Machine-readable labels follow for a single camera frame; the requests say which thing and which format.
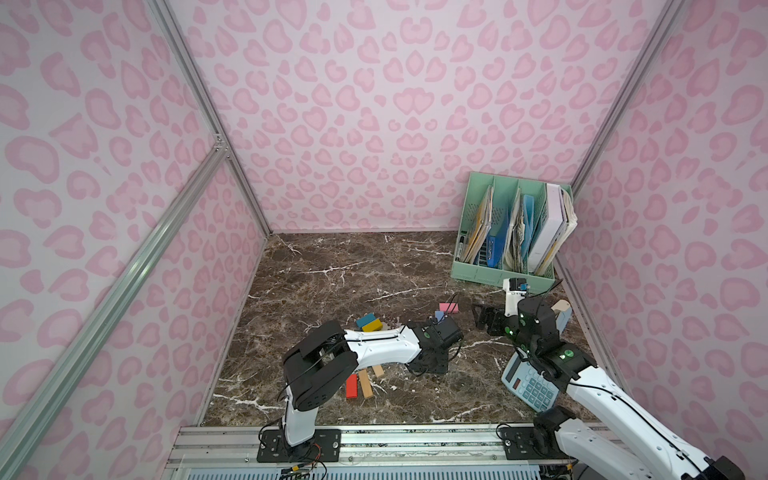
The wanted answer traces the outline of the pink block top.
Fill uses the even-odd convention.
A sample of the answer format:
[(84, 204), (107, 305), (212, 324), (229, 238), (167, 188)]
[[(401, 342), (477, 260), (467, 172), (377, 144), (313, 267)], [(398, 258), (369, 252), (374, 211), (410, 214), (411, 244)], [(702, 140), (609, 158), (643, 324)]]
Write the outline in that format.
[(444, 313), (446, 313), (446, 314), (457, 313), (458, 310), (459, 310), (458, 303), (457, 302), (440, 303), (439, 304), (439, 310), (444, 312)]

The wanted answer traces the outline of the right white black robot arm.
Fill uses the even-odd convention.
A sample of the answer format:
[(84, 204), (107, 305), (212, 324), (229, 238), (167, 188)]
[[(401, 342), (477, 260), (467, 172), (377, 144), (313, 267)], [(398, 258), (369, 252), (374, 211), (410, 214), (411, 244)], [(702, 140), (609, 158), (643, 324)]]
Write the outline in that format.
[(579, 347), (561, 339), (556, 314), (539, 295), (508, 295), (503, 308), (473, 305), (478, 328), (503, 336), (545, 380), (591, 411), (621, 441), (594, 433), (554, 406), (534, 421), (536, 447), (557, 447), (605, 479), (742, 479), (731, 459), (714, 458), (675, 434), (624, 392)]

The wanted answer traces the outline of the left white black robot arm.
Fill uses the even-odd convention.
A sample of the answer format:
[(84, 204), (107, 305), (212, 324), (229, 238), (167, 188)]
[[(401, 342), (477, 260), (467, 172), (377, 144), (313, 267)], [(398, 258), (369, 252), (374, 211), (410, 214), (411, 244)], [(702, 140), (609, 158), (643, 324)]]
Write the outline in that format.
[(284, 443), (292, 449), (313, 439), (319, 408), (350, 376), (385, 364), (401, 364), (417, 376), (442, 375), (450, 349), (462, 340), (463, 332), (449, 316), (372, 332), (346, 330), (336, 321), (321, 325), (282, 359)]

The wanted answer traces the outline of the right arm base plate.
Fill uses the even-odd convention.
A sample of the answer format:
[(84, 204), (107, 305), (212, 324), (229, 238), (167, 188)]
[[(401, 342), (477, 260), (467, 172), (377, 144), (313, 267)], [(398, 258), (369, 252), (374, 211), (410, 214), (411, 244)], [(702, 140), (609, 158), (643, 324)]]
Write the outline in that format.
[(496, 426), (496, 436), (501, 441), (504, 454), (510, 461), (565, 460), (567, 456), (556, 444), (546, 444), (533, 426), (512, 426), (502, 423)]

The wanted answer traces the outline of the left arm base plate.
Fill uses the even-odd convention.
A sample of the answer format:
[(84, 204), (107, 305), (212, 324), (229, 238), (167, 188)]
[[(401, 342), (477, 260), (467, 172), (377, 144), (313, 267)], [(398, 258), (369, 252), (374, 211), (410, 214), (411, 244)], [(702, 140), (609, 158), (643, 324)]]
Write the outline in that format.
[(259, 435), (257, 462), (337, 462), (340, 456), (341, 434), (340, 429), (320, 428), (310, 440), (297, 446), (289, 446), (281, 430), (265, 429)]

